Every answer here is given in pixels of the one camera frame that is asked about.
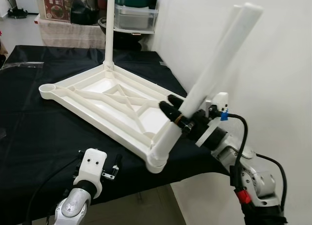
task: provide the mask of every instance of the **white plastic frame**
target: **white plastic frame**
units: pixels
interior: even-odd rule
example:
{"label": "white plastic frame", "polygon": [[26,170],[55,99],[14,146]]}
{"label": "white plastic frame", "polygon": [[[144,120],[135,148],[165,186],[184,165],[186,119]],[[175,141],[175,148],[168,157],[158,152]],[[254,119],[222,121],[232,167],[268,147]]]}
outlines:
{"label": "white plastic frame", "polygon": [[[114,9],[115,0],[108,0],[103,65],[44,84],[39,91],[44,99],[55,100],[141,157],[149,171],[159,173],[181,135],[158,107],[173,93],[114,65]],[[261,14],[260,6],[249,3],[233,8],[214,55],[180,108],[186,117],[199,109],[222,80]]]}

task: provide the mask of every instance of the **black tablecloth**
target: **black tablecloth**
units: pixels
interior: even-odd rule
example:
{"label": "black tablecloth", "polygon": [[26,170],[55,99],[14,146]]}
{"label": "black tablecloth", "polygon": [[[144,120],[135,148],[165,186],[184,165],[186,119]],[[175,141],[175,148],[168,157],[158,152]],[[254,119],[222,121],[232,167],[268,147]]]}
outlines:
{"label": "black tablecloth", "polygon": [[[94,204],[177,182],[204,172],[225,173],[209,150],[189,140],[179,140],[159,174],[147,171],[135,154],[74,113],[52,100],[41,98],[38,87],[56,83],[104,60],[103,50],[17,46],[7,63],[36,61],[40,65],[14,66],[0,71],[0,127],[7,136],[0,141],[0,224],[24,220],[29,199],[42,180],[73,159],[78,150],[97,148],[108,155],[111,169],[117,154],[123,168],[114,182],[106,182]],[[156,52],[114,51],[116,65],[181,96],[185,90]],[[32,219],[45,217],[65,188],[72,185],[72,165],[55,176],[34,201]]]}

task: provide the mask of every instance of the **red connector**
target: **red connector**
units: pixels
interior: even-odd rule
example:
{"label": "red connector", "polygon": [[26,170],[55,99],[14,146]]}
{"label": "red connector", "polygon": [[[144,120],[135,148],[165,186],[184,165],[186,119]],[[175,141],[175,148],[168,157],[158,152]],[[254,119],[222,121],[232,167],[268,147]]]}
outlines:
{"label": "red connector", "polygon": [[249,204],[252,201],[246,190],[236,192],[236,196],[241,204]]}

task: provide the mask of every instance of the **white pole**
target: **white pole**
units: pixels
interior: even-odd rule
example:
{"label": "white pole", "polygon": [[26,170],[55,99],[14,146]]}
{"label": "white pole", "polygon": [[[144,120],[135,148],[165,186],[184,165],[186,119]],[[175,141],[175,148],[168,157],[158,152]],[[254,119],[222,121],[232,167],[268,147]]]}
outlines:
{"label": "white pole", "polygon": [[[203,70],[180,107],[179,110],[184,116],[190,118],[199,109],[207,95],[222,81],[222,76],[226,73],[227,66],[253,29],[262,11],[262,7],[250,3],[244,4],[241,8],[231,27],[218,44],[212,59],[208,62],[207,68]],[[153,173],[162,171],[169,157],[169,152],[180,135],[180,128],[171,123],[167,132],[152,148],[147,157],[146,166],[149,171]]]}
{"label": "white pole", "polygon": [[105,40],[105,60],[104,66],[113,69],[113,42],[114,42],[114,14],[115,14],[115,0],[107,0],[107,14],[106,14],[106,40]]}
{"label": "white pole", "polygon": [[218,45],[221,43],[221,41],[223,40],[223,37],[226,35],[226,33],[228,32],[229,28],[232,26],[233,22],[235,21],[237,15],[239,14],[240,10],[242,9],[241,5],[234,5],[230,15],[224,25],[223,31],[221,33]]}

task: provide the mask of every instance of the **white wall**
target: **white wall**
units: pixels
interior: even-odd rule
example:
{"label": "white wall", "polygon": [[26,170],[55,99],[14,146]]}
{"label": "white wall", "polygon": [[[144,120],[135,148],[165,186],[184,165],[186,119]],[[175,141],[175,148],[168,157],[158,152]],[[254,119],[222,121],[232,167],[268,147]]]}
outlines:
{"label": "white wall", "polygon": [[[311,0],[159,0],[152,49],[190,91],[231,6],[247,1],[262,5],[265,12],[232,64],[237,73],[228,75],[219,91],[230,92],[230,111],[247,119],[247,144],[283,164],[289,183],[289,223],[310,225]],[[224,126],[241,136],[237,122]],[[278,169],[263,164],[275,175],[280,195]],[[227,177],[209,173],[172,186],[188,225],[243,224]]]}
{"label": "white wall", "polygon": [[[13,6],[16,6],[15,0],[10,0],[10,2]],[[0,17],[4,17],[7,14],[9,8],[11,8],[11,5],[7,0],[0,0]]]}

